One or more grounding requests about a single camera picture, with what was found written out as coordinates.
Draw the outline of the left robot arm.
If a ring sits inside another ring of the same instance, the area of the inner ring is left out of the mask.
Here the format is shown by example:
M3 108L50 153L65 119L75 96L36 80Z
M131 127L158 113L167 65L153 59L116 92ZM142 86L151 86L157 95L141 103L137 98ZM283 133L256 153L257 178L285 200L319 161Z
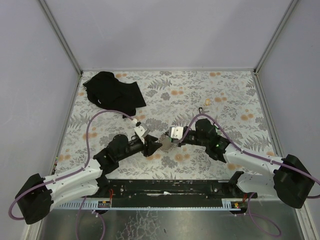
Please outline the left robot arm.
M161 146L158 138L151 135L128 139L118 134L84 165L45 177L38 173L30 176L15 196L22 220L32 225L58 205L96 194L108 185L106 175L117 169L121 160L137 153L149 157Z

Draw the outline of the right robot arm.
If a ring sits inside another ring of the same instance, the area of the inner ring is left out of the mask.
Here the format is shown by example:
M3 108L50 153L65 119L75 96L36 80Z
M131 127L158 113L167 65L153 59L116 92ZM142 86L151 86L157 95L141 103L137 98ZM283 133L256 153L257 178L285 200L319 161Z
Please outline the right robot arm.
M227 137L219 135L208 119L197 120L194 130L187 126L171 127L168 136L178 146L204 147L206 154L215 161L240 165L257 173L257 176L239 175L236 185L244 193L276 196L286 205L300 209L315 184L296 156L263 156L241 149Z

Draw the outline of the floral table mat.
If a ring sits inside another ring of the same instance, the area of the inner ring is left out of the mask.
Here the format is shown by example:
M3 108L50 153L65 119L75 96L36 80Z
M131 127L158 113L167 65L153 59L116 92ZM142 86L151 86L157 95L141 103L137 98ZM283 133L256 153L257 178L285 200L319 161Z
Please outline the floral table mat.
M117 134L134 134L130 120L118 113L102 113L91 103L83 84L94 76L85 72L68 121L55 173L83 165L88 157L104 149ZM123 83L136 82L146 106L135 118L146 124L152 136L160 139L171 126L187 126L199 111L215 119L242 149L276 156L278 151L249 70L243 71L124 71L115 77ZM144 157L138 153L122 160L110 179L227 180L235 171L249 172L240 165L209 158L203 147L173 146L158 149Z

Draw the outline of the black cloth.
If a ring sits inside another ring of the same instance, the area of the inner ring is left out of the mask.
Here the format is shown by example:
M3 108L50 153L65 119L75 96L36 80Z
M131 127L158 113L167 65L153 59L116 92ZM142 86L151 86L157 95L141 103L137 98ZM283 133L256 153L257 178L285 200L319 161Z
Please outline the black cloth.
M147 104L136 82L119 81L112 72L101 71L83 84L88 100L104 110L115 110L132 117Z

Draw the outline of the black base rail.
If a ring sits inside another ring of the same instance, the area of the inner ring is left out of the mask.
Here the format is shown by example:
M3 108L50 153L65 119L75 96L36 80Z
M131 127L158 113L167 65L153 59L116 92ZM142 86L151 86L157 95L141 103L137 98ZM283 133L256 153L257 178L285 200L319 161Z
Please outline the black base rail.
M112 208L218 208L223 200L244 202L250 192L234 180L126 180L114 179L88 198L111 199Z

